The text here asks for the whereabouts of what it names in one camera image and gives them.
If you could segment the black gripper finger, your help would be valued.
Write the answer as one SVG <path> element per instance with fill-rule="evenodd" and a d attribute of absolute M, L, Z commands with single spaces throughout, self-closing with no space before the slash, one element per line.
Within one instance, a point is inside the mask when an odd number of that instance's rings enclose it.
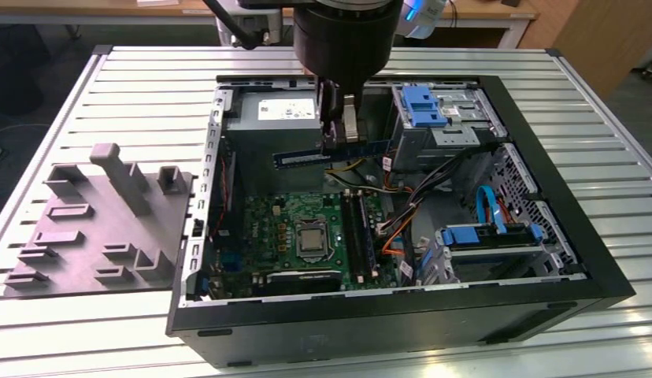
<path fill-rule="evenodd" d="M 344 134 L 346 143 L 356 143 L 360 141 L 358 131 L 358 119 L 357 119 L 357 106 L 356 96 L 346 94 L 344 96 Z"/>
<path fill-rule="evenodd" d="M 318 114 L 322 132 L 322 148 L 333 149 L 337 145 L 334 121 L 340 115 L 338 85 L 329 79 L 318 78 Z"/>

